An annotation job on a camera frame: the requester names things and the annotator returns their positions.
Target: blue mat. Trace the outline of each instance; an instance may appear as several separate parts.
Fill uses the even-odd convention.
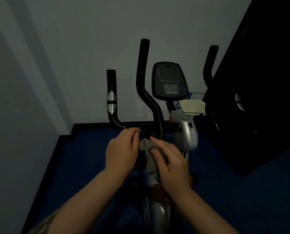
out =
[[[37,223],[104,169],[106,147],[117,135],[114,129],[80,130],[65,143]],[[199,176],[194,190],[240,233],[290,233],[290,149],[239,178],[206,136],[198,135],[198,148],[189,156],[190,171]],[[166,140],[172,143],[173,136]],[[132,171],[126,183],[131,176],[141,179],[143,173]],[[140,209],[112,198],[91,233],[145,233]],[[183,222],[185,233],[194,233]]]

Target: gray cloth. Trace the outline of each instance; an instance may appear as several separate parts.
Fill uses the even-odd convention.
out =
[[[158,146],[154,142],[151,142],[146,138],[140,141],[139,147],[140,150],[145,151],[145,156],[147,160],[145,172],[151,174],[156,179],[156,181],[160,182],[159,171],[157,169],[155,159],[152,157],[150,153],[150,150],[157,149],[165,158],[164,153],[161,151],[161,149],[158,148]]]

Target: forearm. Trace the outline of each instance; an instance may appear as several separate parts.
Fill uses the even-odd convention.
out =
[[[199,234],[238,233],[193,190],[176,197],[174,201]]]
[[[83,234],[89,231],[101,210],[120,188],[124,177],[103,170],[75,194],[57,213],[49,234]]]

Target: human hand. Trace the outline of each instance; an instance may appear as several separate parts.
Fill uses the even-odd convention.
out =
[[[109,142],[106,149],[105,170],[125,179],[137,159],[140,131],[139,128],[124,129],[117,138]]]
[[[169,163],[166,164],[158,150],[150,150],[159,169],[162,186],[175,200],[177,197],[190,190],[188,162],[175,145],[154,137],[150,137],[150,140],[154,142],[168,158]]]

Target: blue carpet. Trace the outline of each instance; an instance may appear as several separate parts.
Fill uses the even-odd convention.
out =
[[[46,193],[37,223],[84,187],[105,166],[108,142],[114,129],[80,130],[65,143]],[[290,233],[290,149],[249,175],[239,178],[203,134],[190,153],[190,171],[199,176],[196,191],[240,233]],[[166,140],[173,142],[173,136]],[[132,171],[141,180],[143,173]],[[185,223],[185,233],[194,233]],[[144,233],[141,207],[137,203],[116,203],[112,198],[91,233]]]

